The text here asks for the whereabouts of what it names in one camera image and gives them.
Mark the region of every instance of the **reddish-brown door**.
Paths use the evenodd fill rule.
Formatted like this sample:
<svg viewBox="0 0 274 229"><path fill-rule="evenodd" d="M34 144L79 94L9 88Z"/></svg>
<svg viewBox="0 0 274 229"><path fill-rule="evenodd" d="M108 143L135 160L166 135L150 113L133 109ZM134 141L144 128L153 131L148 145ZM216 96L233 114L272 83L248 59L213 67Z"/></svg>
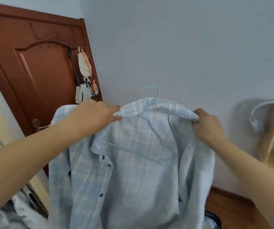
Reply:
<svg viewBox="0 0 274 229"><path fill-rule="evenodd" d="M49 125L60 106L75 104L78 46L89 51L82 27L0 16L0 90L26 136L34 119Z"/></svg>

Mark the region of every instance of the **door frame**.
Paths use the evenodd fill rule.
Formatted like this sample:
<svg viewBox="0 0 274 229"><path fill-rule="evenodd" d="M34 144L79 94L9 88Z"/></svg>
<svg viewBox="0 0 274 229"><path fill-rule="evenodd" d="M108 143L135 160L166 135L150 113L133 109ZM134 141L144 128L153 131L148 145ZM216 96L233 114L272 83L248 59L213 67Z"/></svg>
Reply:
<svg viewBox="0 0 274 229"><path fill-rule="evenodd" d="M79 27L82 30L84 42L86 51L88 52L92 72L94 75L95 80L97 80L96 84L99 90L99 100L102 101L102 95L101 95L101 88L100 84L98 82L97 77L97 70L95 68L94 64L94 58L91 52L90 42L88 38L88 33L85 25L85 20L83 18L80 19L74 19L64 16L59 16L55 14L48 14L43 13L39 11L34 10L28 10L18 7L12 7L7 5L0 4L0 16L1 17L8 17L8 18L14 18L14 19L22 19L22 20L32 20L37 22L43 22L43 23L53 23L53 24L60 24L65 26L73 26L73 27ZM0 91L2 95L4 96L7 104L9 105L9 108L11 109L13 115L15 116L19 126L21 127L23 133L25 136L33 134L34 128L29 123L28 118L26 114L24 113L24 110L22 109L19 100L17 96L15 95L7 77L5 76L5 72L3 71L1 64L0 64Z"/></svg>

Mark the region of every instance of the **plaid shirt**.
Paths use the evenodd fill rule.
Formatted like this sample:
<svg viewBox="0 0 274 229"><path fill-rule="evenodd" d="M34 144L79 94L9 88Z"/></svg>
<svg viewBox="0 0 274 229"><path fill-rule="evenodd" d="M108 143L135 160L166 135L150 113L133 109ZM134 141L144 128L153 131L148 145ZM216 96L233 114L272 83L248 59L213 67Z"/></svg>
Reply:
<svg viewBox="0 0 274 229"><path fill-rule="evenodd" d="M52 124L75 107L59 108ZM198 116L160 98L127 104L115 115L123 120L75 143L49 163L50 226L208 226L204 206L215 157L194 135L191 120Z"/></svg>

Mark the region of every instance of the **brown baseboard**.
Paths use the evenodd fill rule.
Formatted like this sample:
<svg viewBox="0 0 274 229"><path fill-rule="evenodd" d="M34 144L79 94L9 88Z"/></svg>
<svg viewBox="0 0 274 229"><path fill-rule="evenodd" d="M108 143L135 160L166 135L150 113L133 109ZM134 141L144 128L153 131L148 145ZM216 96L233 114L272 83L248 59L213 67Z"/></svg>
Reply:
<svg viewBox="0 0 274 229"><path fill-rule="evenodd" d="M236 200L236 201L244 202L244 203L249 204L249 205L254 205L253 201L249 198L243 197L241 195L238 195L238 194L226 191L226 190L222 190L222 189L217 188L215 186L211 187L210 192L222 195L224 197L227 197L227 198L230 198L230 199L233 199L233 200Z"/></svg>

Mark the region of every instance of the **hand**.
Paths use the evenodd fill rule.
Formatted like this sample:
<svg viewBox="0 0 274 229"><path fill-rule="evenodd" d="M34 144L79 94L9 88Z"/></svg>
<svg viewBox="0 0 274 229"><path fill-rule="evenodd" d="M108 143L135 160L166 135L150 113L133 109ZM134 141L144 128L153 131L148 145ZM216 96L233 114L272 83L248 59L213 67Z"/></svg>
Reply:
<svg viewBox="0 0 274 229"><path fill-rule="evenodd" d="M64 120L79 139L90 136L122 117L113 116L120 109L119 105L109 106L106 102L83 101Z"/></svg>
<svg viewBox="0 0 274 229"><path fill-rule="evenodd" d="M194 133L200 141L212 147L215 143L227 140L221 123L216 116L208 114L201 108L193 112L200 117L198 123L192 122Z"/></svg>

